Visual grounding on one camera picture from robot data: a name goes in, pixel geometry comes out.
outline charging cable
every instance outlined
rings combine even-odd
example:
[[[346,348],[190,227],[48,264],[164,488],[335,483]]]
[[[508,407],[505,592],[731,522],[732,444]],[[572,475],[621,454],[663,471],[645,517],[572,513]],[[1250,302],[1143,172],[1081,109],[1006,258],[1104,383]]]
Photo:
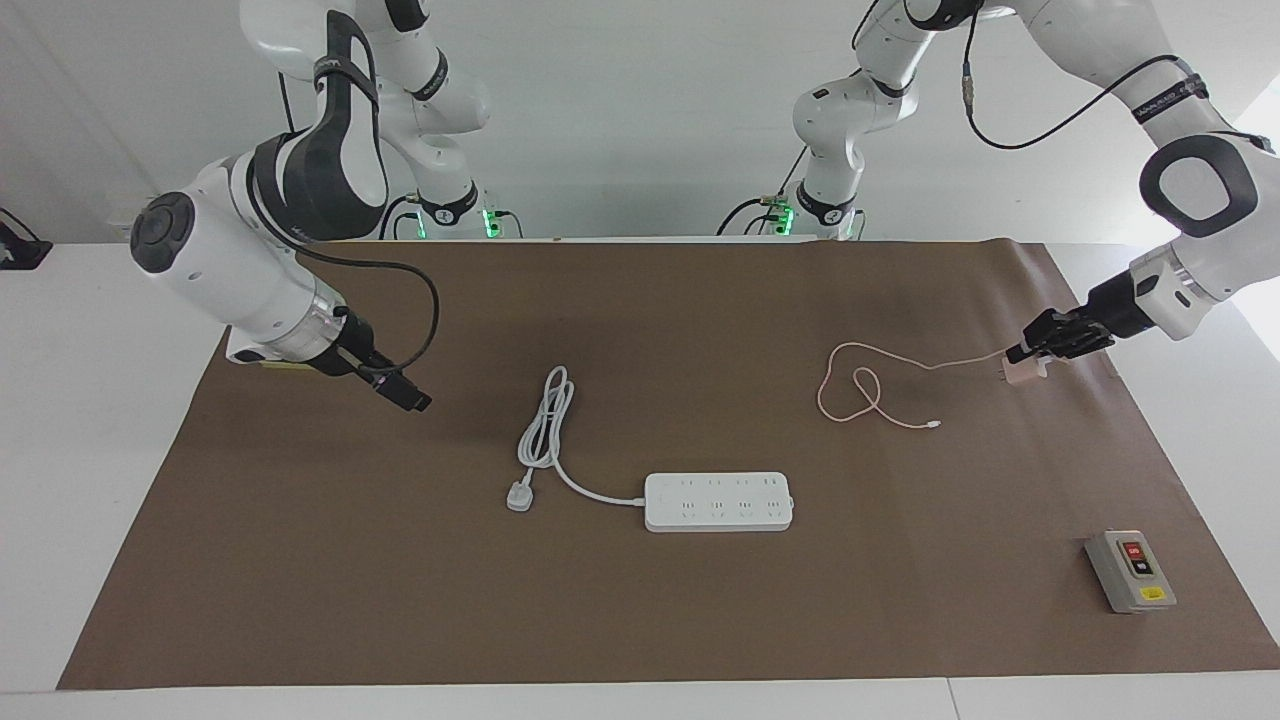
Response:
[[[596,495],[582,486],[575,483],[564,466],[559,461],[561,428],[564,425],[564,415],[573,401],[573,382],[568,379],[568,370],[564,365],[557,365],[547,374],[543,384],[543,400],[538,404],[538,414],[534,415],[525,434],[516,446],[516,459],[525,466],[525,478],[511,486],[507,491],[507,507],[516,512],[525,512],[534,503],[534,470],[554,468],[561,479],[575,492],[590,497],[607,505],[626,505],[643,507],[644,498],[620,500]]]
[[[827,411],[827,407],[822,404],[822,391],[827,389],[827,383],[831,382],[831,373],[832,368],[836,364],[836,355],[838,355],[840,351],[845,350],[846,347],[860,347],[863,350],[870,350],[872,352],[879,352],[886,357],[892,357],[893,360],[906,363],[908,365],[915,365],[922,370],[929,370],[929,372],[941,370],[942,368],[955,368],[957,365],[973,365],[974,363],[984,363],[987,360],[991,360],[992,357],[998,357],[1005,352],[1004,350],[997,350],[996,352],[992,352],[991,355],[983,355],[982,357],[973,357],[969,360],[952,360],[950,363],[938,363],[937,365],[925,365],[924,363],[920,363],[918,360],[911,360],[910,357],[902,357],[901,355],[895,355],[887,350],[881,350],[874,345],[867,345],[863,342],[845,342],[842,345],[837,345],[836,348],[831,351],[831,355],[827,356],[827,374],[822,378],[822,384],[818,386],[818,410],[820,410],[822,414],[832,423],[847,423],[850,420],[855,420],[868,413],[874,411],[878,413],[881,418],[884,418],[890,423],[893,423],[895,425],[900,428],[906,428],[909,430],[932,430],[933,428],[941,427],[942,420],[929,420],[928,423],[918,425],[913,423],[904,423],[902,420],[899,420],[897,418],[893,418],[892,415],[886,413],[884,409],[881,407],[881,396],[883,393],[881,391],[879,375],[876,374],[876,370],[872,370],[865,365],[858,366],[854,370],[851,379],[854,380],[854,387],[858,388],[858,392],[863,393],[863,397],[867,398],[867,407],[859,410],[858,413],[854,413],[852,415],[846,415],[844,418],[837,418]],[[868,389],[868,387],[863,384],[861,375],[867,375],[870,378],[873,383],[872,389]]]

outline switch box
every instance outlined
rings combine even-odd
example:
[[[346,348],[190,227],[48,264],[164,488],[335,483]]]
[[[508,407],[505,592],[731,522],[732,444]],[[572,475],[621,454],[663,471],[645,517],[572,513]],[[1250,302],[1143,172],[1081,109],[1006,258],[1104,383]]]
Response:
[[[1178,605],[1169,579],[1138,530],[1107,530],[1084,543],[1111,610],[1148,612]]]

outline white power strip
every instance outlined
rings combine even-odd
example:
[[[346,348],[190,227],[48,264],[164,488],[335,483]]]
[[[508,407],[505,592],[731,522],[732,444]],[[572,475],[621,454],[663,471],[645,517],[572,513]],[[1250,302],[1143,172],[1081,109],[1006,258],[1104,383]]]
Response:
[[[782,473],[654,473],[644,524],[654,533],[776,533],[791,527]]]

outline white power cord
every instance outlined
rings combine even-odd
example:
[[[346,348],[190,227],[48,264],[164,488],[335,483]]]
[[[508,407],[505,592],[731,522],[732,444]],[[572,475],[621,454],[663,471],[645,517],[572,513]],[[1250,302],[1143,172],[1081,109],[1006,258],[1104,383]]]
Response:
[[[554,468],[561,479],[575,492],[590,497],[598,502],[608,505],[626,505],[643,507],[644,498],[620,500],[594,493],[575,483],[564,466],[559,461],[561,428],[564,425],[564,415],[573,401],[573,382],[568,379],[568,370],[564,365],[557,365],[547,374],[543,384],[543,400],[538,404],[538,414],[534,415],[525,434],[516,446],[516,459],[525,466],[525,478],[511,486],[507,492],[507,507],[516,512],[525,512],[534,503],[534,470]]]

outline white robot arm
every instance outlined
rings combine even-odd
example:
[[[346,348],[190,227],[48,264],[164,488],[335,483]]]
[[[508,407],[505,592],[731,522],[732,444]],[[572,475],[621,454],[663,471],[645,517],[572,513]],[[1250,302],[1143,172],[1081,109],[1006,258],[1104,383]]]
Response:
[[[388,137],[388,124],[397,128],[390,135],[399,145],[393,141],[393,146],[415,150],[417,135],[403,118],[419,132],[477,129],[489,111],[483,87],[451,76],[425,33],[425,6],[419,0],[325,5],[246,0],[241,19],[246,35],[276,67],[314,82],[319,119],[307,129],[214,163],[188,187],[152,201],[134,222],[133,259],[156,282],[232,327],[230,360],[305,363],[328,375],[356,374],[399,407],[424,410],[430,398],[402,370],[435,334],[439,297],[430,278],[402,264],[337,260],[412,272],[431,290],[426,341],[396,364],[374,347],[369,323],[300,265],[297,255],[325,260],[307,246],[361,237],[378,227],[387,205],[379,137]],[[360,19],[374,28],[372,38]],[[430,64],[419,65],[422,56]],[[379,76],[384,58],[390,73]],[[406,90],[410,86],[417,90]],[[381,122],[387,105],[396,108],[392,123]],[[438,173],[444,165],[449,172]],[[444,204],[479,195],[461,152],[453,154],[452,164],[415,165],[415,174],[420,183],[434,183],[431,191],[461,188],[457,196],[436,196]],[[456,206],[454,222],[442,225],[466,232],[474,227],[468,218],[483,218],[483,205],[474,197],[471,205]]]
[[[428,0],[326,3],[351,14],[378,63],[378,135],[404,158],[417,184],[419,217],[428,237],[492,237],[485,193],[471,176],[457,142],[445,137],[489,122],[485,86],[458,72],[428,28]],[[242,0],[241,28],[250,44],[280,72],[311,79],[307,51],[316,29],[316,0]]]
[[[1076,357],[1152,327],[1181,340],[1217,302],[1280,274],[1280,243],[1271,238],[1280,204],[1270,197],[1280,193],[1280,163],[1265,138],[1222,119],[1199,76],[1172,55],[1149,0],[1002,0],[991,8],[982,0],[876,0],[855,38],[863,69],[796,102],[792,119],[810,160],[805,178],[787,188],[795,232],[847,234],[863,173],[856,141],[915,111],[911,81],[937,32],[1010,10],[1060,68],[1132,110],[1158,147],[1142,173],[1143,199],[1183,233],[1096,287],[1085,305],[1046,310],[1009,350],[1010,361]],[[964,90],[973,123],[968,68]]]

